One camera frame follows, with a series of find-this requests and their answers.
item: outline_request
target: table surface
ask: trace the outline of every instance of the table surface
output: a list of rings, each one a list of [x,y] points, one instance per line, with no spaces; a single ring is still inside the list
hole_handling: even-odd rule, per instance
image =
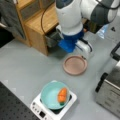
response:
[[[119,120],[95,102],[95,88],[101,75],[109,73],[117,63],[110,57],[115,43],[90,32],[85,39],[93,45],[94,56],[82,75],[68,75],[62,67],[68,56],[77,53],[67,54],[56,47],[47,57],[13,40],[0,49],[0,80],[28,107],[48,82],[64,82],[78,99],[62,120]]]

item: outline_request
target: orange food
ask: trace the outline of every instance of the orange food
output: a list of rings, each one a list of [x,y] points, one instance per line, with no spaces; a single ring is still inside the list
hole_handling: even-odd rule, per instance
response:
[[[67,99],[67,89],[62,88],[58,94],[58,102],[64,103],[66,102],[66,99]]]

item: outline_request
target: wooden shelf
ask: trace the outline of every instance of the wooden shelf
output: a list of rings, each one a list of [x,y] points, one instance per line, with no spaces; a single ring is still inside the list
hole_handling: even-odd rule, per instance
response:
[[[41,17],[44,10],[42,10],[38,15],[31,18],[26,22],[26,26],[31,28],[32,30],[44,35],[44,32],[41,29]],[[53,29],[58,24],[57,14],[55,10],[55,4],[51,5],[48,10],[45,12],[43,16],[43,28],[45,33],[48,33],[51,29]]]
[[[35,0],[18,0],[18,8],[23,9],[25,6],[29,5],[31,2],[34,2]]]

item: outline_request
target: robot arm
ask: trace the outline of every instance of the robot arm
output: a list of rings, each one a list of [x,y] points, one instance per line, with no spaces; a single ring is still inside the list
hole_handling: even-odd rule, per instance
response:
[[[56,0],[59,27],[63,36],[59,46],[68,53],[73,52],[77,46],[89,55],[92,48],[87,41],[82,40],[82,18],[99,25],[108,24],[116,17],[119,6],[120,0]]]

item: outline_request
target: teal bowl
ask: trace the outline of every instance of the teal bowl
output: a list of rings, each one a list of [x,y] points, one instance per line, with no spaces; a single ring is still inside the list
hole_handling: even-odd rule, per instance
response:
[[[64,104],[60,104],[57,100],[58,93],[62,88],[67,89],[67,100]],[[58,110],[66,106],[70,99],[70,93],[68,87],[58,81],[52,81],[45,85],[45,87],[42,89],[41,92],[41,101],[44,104],[45,107],[51,109],[51,110]]]

